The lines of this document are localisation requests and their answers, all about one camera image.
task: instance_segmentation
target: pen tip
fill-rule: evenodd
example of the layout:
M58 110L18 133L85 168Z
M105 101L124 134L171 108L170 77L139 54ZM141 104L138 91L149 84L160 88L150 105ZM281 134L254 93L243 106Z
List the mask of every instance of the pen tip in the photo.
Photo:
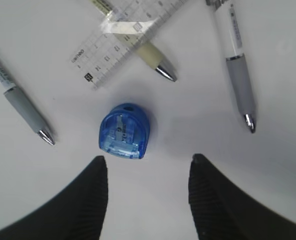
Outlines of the pen tip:
M156 72L172 82L176 82L178 80L173 72L171 64L168 61L163 60L162 62L160 62L160 64L156 68Z
M246 121L246 124L248 128L250 129L251 133L256 132L256 120L251 114L245 114L244 119Z
M42 129L39 132L37 132L37 134L39 135L39 137L41 137L45 142L47 142L51 146L55 145L55 142L54 142L52 136L50 135L50 133L47 130Z

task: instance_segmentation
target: rubber grip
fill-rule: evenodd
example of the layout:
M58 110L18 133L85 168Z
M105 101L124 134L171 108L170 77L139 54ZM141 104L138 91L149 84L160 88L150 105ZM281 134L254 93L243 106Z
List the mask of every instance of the rubber grip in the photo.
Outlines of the rubber grip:
M20 88L14 87L5 92L4 96L35 133L47 126L45 120Z
M235 60L227 60L227 66L240 113L255 116L256 104L246 57L242 56Z
M139 47L136 53L155 70L163 60L163 54L149 41Z

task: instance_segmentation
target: ruler numbers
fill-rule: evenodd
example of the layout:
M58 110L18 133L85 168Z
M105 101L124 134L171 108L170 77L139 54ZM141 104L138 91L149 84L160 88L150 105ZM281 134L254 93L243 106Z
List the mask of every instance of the ruler numbers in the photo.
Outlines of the ruler numbers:
M140 22L153 21L148 32L138 41L151 39L158 28L188 0L114 0L111 1L121 14L121 21L135 22L135 30L141 29ZM131 54L132 49L123 45L113 34L102 34L98 28L80 45L69 58L71 68L84 81L101 86Z

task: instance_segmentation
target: ballpoint pen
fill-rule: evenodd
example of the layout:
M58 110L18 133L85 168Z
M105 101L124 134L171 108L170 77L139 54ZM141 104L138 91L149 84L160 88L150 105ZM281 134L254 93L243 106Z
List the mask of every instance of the ballpoint pen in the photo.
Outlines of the ballpoint pen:
M0 84L4 87L4 96L23 117L32 130L50 145L55 142L45 120L38 113L23 91L15 85L10 76L0 65Z
M105 16L113 12L113 7L106 0L90 0ZM116 38L125 44L127 47L132 47L130 42L135 42L136 37L133 35L115 34ZM175 82L177 77L173 71L171 63L165 56L149 41L141 45L136 53L157 73L166 79Z
M206 0L214 15L227 61L238 109L252 133L256 131L256 104L235 12L234 0Z

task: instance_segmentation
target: gray pen grip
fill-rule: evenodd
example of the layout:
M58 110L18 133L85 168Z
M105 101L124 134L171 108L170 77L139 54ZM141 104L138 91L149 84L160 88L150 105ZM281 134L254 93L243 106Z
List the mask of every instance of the gray pen grip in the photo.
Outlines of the gray pen grip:
M240 113L242 115L255 115L256 104L246 57L242 56L235 60L228 60L227 65Z
M4 96L35 133L46 127L45 120L20 88L14 87L5 92Z

